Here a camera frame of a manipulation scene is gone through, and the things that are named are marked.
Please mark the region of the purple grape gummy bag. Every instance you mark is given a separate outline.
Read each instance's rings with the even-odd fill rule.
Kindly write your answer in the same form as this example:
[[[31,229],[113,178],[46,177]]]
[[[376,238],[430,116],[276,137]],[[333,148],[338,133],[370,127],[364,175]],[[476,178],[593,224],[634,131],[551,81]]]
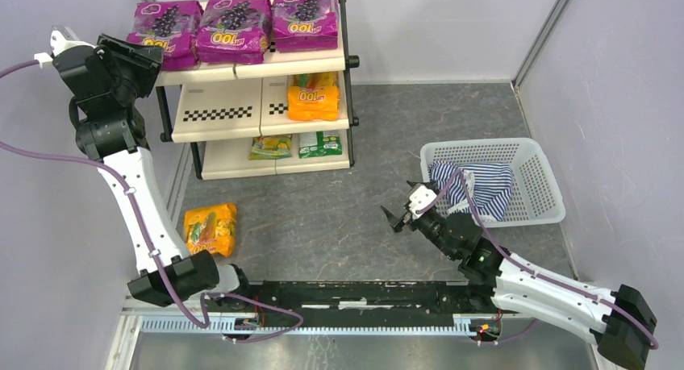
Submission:
[[[192,69],[199,62],[196,38],[202,16],[196,0],[140,2],[127,41],[162,48],[164,71]]]
[[[209,64],[261,64],[272,33],[270,0],[208,0],[196,36]]]

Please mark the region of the orange mango gummy bag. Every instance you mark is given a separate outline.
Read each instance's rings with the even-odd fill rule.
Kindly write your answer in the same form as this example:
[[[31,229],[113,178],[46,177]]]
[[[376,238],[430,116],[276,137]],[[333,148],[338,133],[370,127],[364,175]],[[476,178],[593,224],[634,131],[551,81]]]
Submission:
[[[340,107],[338,72],[293,75],[286,96],[290,119],[335,121]]]
[[[232,202],[187,210],[184,238],[190,254],[208,251],[230,257],[236,246],[237,210]]]

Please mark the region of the green Fox's spring tea bag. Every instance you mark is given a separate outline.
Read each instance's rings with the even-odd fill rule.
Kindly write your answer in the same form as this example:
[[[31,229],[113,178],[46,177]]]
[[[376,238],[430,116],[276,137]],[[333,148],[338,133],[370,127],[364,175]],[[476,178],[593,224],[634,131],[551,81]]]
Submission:
[[[292,135],[257,136],[252,139],[250,160],[280,160],[290,158]]]

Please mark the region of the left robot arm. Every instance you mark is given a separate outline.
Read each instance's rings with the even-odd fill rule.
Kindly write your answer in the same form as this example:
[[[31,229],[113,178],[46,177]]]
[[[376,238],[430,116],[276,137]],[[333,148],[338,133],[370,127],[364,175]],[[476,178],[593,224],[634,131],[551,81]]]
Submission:
[[[144,118],[135,107],[155,87],[163,51],[100,35],[79,40],[67,27],[50,36],[52,65],[71,90],[76,143],[118,202],[135,250],[133,298],[166,307],[219,284],[209,252],[191,253],[172,224],[154,176]]]

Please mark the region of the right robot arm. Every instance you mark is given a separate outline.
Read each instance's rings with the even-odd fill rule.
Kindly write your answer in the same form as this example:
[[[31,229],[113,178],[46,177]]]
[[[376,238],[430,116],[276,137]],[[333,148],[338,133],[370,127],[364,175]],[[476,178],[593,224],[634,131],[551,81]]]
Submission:
[[[495,242],[470,214],[441,215],[433,184],[409,185],[402,215],[382,210],[393,232],[420,232],[458,262],[459,271],[497,309],[568,331],[621,368],[645,368],[649,353],[659,347],[657,318],[638,289],[621,285],[610,290],[541,268]]]

